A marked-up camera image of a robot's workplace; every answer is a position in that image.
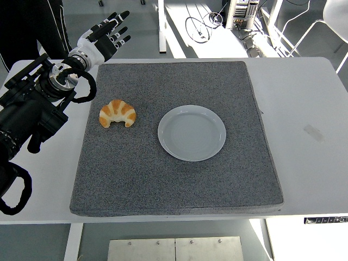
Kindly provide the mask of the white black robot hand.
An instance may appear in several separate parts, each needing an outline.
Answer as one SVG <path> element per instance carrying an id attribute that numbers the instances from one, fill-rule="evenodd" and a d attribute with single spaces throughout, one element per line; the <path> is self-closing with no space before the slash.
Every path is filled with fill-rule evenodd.
<path id="1" fill-rule="evenodd" d="M 120 14 L 112 13 L 91 27 L 78 39 L 77 47 L 69 56 L 80 60 L 86 71 L 111 59 L 118 49 L 131 39 L 129 35 L 124 36 L 127 27 L 117 30 L 129 14 L 128 10 Z"/>

